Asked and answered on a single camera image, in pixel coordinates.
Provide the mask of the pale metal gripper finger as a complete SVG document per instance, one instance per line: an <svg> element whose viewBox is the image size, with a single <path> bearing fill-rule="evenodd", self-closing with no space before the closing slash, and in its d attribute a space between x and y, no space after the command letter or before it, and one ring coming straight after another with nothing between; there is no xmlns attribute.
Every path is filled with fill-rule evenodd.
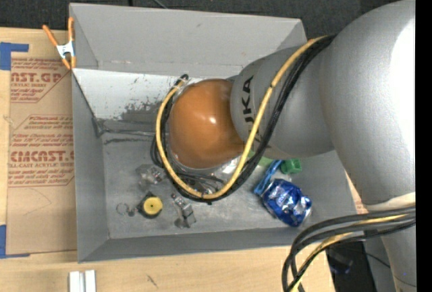
<svg viewBox="0 0 432 292"><path fill-rule="evenodd" d="M175 220L174 224L180 229L190 228L196 223L196 217L191 203L179 194L172 193L171 199L173 204L179 210L179 217Z"/></svg>
<svg viewBox="0 0 432 292"><path fill-rule="evenodd" d="M136 173L139 176L138 184L142 190L161 184L166 176L165 171L161 167L150 164L140 165L136 169Z"/></svg>

